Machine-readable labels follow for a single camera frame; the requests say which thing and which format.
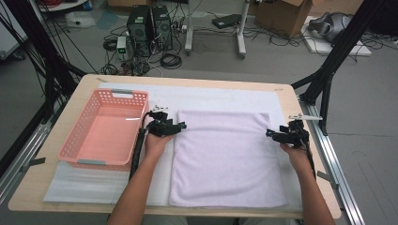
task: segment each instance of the hand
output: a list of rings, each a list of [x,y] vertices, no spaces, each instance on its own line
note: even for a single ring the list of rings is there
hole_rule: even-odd
[[[292,148],[285,143],[281,143],[280,147],[289,155],[290,163],[292,163],[298,175],[309,173],[312,175],[310,161],[307,158],[307,153],[300,148]]]
[[[158,160],[164,151],[164,147],[167,142],[172,140],[174,135],[158,137],[156,135],[148,133],[145,140],[145,158],[151,158]]]

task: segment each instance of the pink plastic basket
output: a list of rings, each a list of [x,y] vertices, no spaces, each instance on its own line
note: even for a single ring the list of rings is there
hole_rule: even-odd
[[[129,171],[148,93],[96,89],[58,153],[73,167]]]

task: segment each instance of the person's left hand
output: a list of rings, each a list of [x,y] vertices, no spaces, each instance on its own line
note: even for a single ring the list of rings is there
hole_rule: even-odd
[[[158,160],[164,151],[166,144],[174,138],[174,135],[158,137],[148,133],[145,140],[145,157]]]

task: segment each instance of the white sheet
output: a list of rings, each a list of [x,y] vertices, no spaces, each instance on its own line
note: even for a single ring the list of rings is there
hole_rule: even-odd
[[[200,207],[286,204],[275,145],[264,112],[180,111],[169,203]]]

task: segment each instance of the cardboard box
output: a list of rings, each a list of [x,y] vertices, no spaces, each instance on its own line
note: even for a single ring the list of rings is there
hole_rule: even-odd
[[[110,7],[127,7],[130,8],[134,5],[151,5],[151,0],[108,0]]]
[[[328,0],[319,6],[311,8],[310,15],[322,16],[325,12],[343,12],[345,14],[354,15],[363,0]]]
[[[258,8],[258,4],[255,4],[254,0],[250,0],[248,15],[255,16],[255,13],[257,12],[257,8]]]
[[[262,2],[255,14],[255,24],[281,35],[292,38],[299,34],[311,7],[324,0],[277,0]]]

